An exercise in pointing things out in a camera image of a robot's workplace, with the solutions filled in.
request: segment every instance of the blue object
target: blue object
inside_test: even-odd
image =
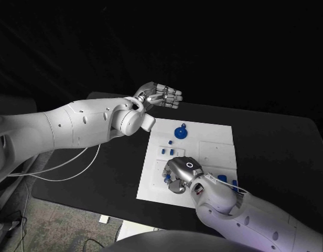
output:
[[[226,176],[225,175],[218,175],[218,179],[226,183]]]
[[[167,183],[167,180],[170,180],[170,179],[171,179],[171,176],[170,176],[170,174],[167,174],[166,177],[164,177],[163,182]]]
[[[238,186],[236,180],[233,180],[233,185]],[[233,190],[238,191],[238,188],[233,187]]]
[[[174,136],[176,136],[177,139],[184,139],[186,138],[187,130],[186,130],[186,124],[184,123],[182,124],[182,127],[179,127],[174,130]]]

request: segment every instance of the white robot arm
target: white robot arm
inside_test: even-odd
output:
[[[81,100],[40,113],[0,115],[0,182],[35,155],[56,149],[92,147],[131,135],[156,122],[153,105],[177,108],[182,92],[154,82],[134,97]]]
[[[174,193],[183,193],[187,187],[200,221],[226,239],[261,251],[323,252],[323,235],[274,204],[249,193],[238,193],[205,174],[192,157],[169,160],[163,176]]]

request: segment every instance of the floor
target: floor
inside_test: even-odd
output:
[[[30,169],[32,172],[43,169],[50,154],[49,152],[39,155]],[[27,198],[26,185],[29,191],[32,191],[35,180],[36,178],[30,176],[23,179],[3,208],[0,218],[6,219],[6,215],[17,210],[23,212]],[[110,218],[108,224],[102,224],[98,222],[99,214],[35,199],[32,195],[29,196],[24,217],[27,218],[27,224],[23,245],[24,251],[32,252],[82,251],[84,243],[89,238],[97,240],[104,246],[108,246],[115,241],[117,231],[122,222]],[[22,246],[17,247],[20,237],[20,228],[17,227],[7,233],[7,238],[0,245],[0,251],[22,251]],[[86,252],[99,250],[99,245],[89,241],[86,243]]]

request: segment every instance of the white cable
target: white cable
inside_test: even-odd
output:
[[[39,172],[13,173],[13,174],[9,175],[9,177],[19,177],[19,176],[27,176],[27,175],[39,174],[39,173],[42,173],[42,172],[48,172],[48,171],[50,171],[50,170],[53,170],[53,169],[62,167],[63,165],[66,165],[68,163],[71,163],[71,162],[84,154],[84,152],[86,151],[86,149],[88,149],[88,148],[85,148],[84,151],[82,151],[69,161],[66,161],[66,162],[65,162],[63,164],[61,164],[59,166],[52,167],[52,168],[49,168],[49,169],[46,169],[46,170],[42,170],[42,171],[39,171]]]
[[[97,150],[97,153],[95,153],[95,158],[97,158],[97,155],[98,155],[99,148],[101,148],[101,145],[98,145],[98,150]],[[37,177],[36,175],[30,175],[30,176],[33,176],[33,177],[36,177],[36,178],[39,178],[39,179],[42,179],[42,180],[46,180],[46,181],[53,181],[53,182],[65,181],[65,180],[69,180],[69,179],[75,178],[78,175],[81,175],[81,174],[86,171],[86,169],[89,168],[89,166],[88,166],[73,177],[69,177],[69,178],[66,178],[66,179],[63,179],[63,180],[49,180],[48,178]]]
[[[22,218],[22,227],[20,227],[20,229],[22,229],[22,252],[23,252],[23,250],[24,250],[24,249],[23,249],[23,219],[24,219],[24,211],[26,211],[26,207],[27,207],[29,194],[30,194],[27,184],[26,184],[26,182],[23,182],[23,183],[24,183],[24,185],[26,185],[27,198],[26,198],[26,203],[24,203],[24,208],[23,208],[23,218]]]
[[[246,193],[249,193],[244,188],[238,187],[236,185],[231,185],[231,184],[228,184],[226,182],[223,182],[222,180],[219,180],[210,173],[209,173],[209,175],[210,175],[210,177],[212,177],[213,179],[216,179],[220,183],[223,183],[223,184],[226,184],[226,185],[229,185],[229,186],[232,186],[232,187],[235,187],[235,188],[244,190]]]

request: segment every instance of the robotic hand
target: robotic hand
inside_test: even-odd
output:
[[[189,191],[200,221],[226,239],[261,251],[323,252],[323,235],[269,202],[205,174],[192,157],[169,160],[163,177],[171,192]]]
[[[144,84],[134,97],[81,100],[40,113],[0,115],[0,182],[35,155],[56,149],[88,148],[112,138],[151,130],[153,105],[177,108],[182,92]]]

